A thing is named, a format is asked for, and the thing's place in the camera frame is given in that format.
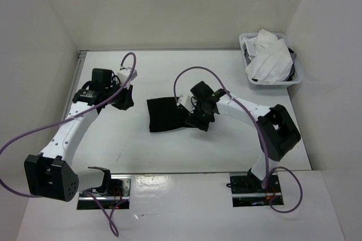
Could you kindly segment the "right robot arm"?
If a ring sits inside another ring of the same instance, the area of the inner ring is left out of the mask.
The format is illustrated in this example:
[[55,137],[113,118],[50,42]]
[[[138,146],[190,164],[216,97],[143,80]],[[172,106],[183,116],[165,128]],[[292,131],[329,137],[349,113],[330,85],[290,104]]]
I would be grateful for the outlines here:
[[207,131],[218,114],[256,129],[262,154],[248,170],[248,187],[255,192],[266,188],[272,170],[301,139],[287,109],[280,104],[273,107],[254,104],[223,88],[214,91],[204,81],[196,84],[191,93],[176,99],[176,105],[188,111],[188,125]]

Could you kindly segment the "black skirt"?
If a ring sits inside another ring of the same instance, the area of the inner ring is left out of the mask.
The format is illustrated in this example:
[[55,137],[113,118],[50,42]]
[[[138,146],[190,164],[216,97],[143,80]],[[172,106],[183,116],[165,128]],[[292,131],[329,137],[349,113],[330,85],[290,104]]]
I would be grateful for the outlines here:
[[186,123],[189,112],[178,108],[174,97],[153,98],[146,101],[149,113],[149,132],[168,132],[192,128]]

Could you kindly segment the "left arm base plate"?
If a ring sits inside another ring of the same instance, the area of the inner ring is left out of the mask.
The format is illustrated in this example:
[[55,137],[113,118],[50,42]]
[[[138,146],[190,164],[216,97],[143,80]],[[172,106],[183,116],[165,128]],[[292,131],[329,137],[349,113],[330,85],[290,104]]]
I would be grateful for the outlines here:
[[[90,192],[101,204],[105,210],[129,209],[131,176],[112,174],[111,181],[107,188],[90,188]],[[91,196],[82,192],[79,194],[77,201],[77,210],[97,210],[100,209],[98,204]]]

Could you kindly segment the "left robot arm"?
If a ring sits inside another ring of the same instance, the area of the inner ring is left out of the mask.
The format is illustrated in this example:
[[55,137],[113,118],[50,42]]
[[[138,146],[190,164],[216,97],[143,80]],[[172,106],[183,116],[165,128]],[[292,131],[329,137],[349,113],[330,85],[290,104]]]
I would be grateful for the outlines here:
[[134,105],[131,81],[135,77],[137,71],[131,68],[121,67],[117,73],[93,69],[91,80],[75,93],[66,123],[60,125],[38,155],[29,155],[24,162],[31,195],[68,202],[77,192],[85,190],[94,190],[102,196],[111,192],[110,170],[91,166],[76,173],[71,165],[85,133],[103,108],[111,105],[127,110]]

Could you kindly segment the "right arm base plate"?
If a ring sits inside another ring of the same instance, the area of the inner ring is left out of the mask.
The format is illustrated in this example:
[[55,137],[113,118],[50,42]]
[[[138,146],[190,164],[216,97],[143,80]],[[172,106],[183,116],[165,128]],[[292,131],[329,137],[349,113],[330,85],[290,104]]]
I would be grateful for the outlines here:
[[247,172],[233,173],[226,187],[231,191],[233,207],[284,205],[278,175],[269,177],[266,189],[261,188],[257,178],[251,178]]

